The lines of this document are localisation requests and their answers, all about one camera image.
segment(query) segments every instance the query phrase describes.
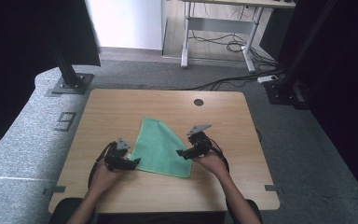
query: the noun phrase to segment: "folded cloth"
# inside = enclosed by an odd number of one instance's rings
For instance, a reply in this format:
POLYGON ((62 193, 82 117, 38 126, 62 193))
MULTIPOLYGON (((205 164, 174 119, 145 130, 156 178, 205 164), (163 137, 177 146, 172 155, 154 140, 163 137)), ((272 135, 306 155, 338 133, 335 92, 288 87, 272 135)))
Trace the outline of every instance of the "folded cloth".
POLYGON ((178 156, 186 146, 161 120, 144 117, 132 158, 141 158, 137 169, 162 175, 189 177, 191 160, 178 156))

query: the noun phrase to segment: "desk leg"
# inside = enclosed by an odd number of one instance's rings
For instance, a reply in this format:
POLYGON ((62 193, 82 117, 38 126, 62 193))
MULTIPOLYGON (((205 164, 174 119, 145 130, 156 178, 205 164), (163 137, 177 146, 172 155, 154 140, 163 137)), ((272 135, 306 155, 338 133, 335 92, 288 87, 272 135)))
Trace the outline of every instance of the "desk leg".
POLYGON ((258 27, 258 23, 260 22, 260 18, 261 18, 261 14, 263 13, 263 7, 258 7, 257 8, 257 12, 255 14, 255 20, 254 20, 254 24, 252 26, 252 31, 251 33, 249 34, 249 38, 248 38, 248 41, 246 43, 246 46, 242 47, 242 54, 243 54, 243 57, 245 58, 245 61, 246 61, 246 64, 248 65, 248 69, 249 69, 249 72, 250 73, 253 73, 255 72, 255 67, 253 65, 253 62, 252 62, 252 58, 249 54, 249 50, 252 46, 252 42, 255 38, 255 31, 257 30, 257 27, 258 27))
POLYGON ((188 54, 188 23, 190 19, 191 3, 185 2, 186 14, 185 14, 185 40, 182 46, 182 62, 181 67, 187 68, 187 54, 188 54))

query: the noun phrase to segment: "wooden table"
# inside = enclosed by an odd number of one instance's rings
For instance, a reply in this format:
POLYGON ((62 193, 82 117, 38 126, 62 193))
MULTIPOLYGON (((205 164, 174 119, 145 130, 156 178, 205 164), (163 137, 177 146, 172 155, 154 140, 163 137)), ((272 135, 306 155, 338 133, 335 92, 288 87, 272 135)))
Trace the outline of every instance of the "wooden table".
MULTIPOLYGON (((230 173, 245 198, 260 209, 278 209, 273 185, 251 114, 241 92, 94 90, 82 119, 49 212, 63 198, 84 197, 90 169, 106 145, 122 137, 132 147, 144 116, 160 119, 190 147, 186 133, 194 126, 212 124, 205 133, 224 150, 230 173), (202 106, 194 104, 196 99, 202 106)), ((193 163, 190 178, 128 172, 97 206, 98 213, 226 211, 225 195, 216 180, 193 163)))
POLYGON ((255 32, 260 22, 261 14, 264 7, 274 8, 293 8, 296 4, 293 0, 286 3, 283 0, 182 0, 185 2, 185 40, 182 46, 182 61, 181 66, 187 68, 188 58, 188 31, 210 31, 210 32, 223 32, 233 34, 247 34, 249 37, 246 40, 246 45, 242 47, 243 57, 248 66, 249 72, 255 72, 255 67, 252 62, 249 50, 255 38, 255 32), (234 5, 234 6, 249 6, 257 7, 255 18, 253 21, 234 21, 234 20, 217 20, 210 18, 197 18, 192 17, 190 14, 191 3, 207 3, 207 4, 220 4, 220 5, 234 5))

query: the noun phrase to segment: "white wall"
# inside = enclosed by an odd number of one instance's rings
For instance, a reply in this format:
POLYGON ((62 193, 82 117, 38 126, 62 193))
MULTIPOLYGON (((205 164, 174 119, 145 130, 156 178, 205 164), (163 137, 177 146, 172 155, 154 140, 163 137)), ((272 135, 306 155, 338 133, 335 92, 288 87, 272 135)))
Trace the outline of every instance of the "white wall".
POLYGON ((86 0, 98 47, 162 49, 165 0, 86 0))

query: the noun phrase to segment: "gray carpet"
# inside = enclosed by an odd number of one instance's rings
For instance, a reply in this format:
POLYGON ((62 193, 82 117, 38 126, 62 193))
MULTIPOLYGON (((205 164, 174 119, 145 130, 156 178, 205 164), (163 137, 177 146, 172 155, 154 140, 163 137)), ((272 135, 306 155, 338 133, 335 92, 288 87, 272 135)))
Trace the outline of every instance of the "gray carpet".
MULTIPOLYGON (((247 74, 243 68, 190 65, 184 70, 178 63, 119 61, 75 70, 95 75, 85 95, 47 97, 60 72, 40 74, 28 104, 0 141, 0 223, 48 223, 51 189, 92 89, 185 89, 247 74), (76 113, 68 132, 54 131, 62 112, 76 113)), ((309 111, 270 105, 255 81, 219 90, 245 94, 261 133, 281 201, 278 210, 261 212, 264 223, 358 223, 358 183, 309 111)))

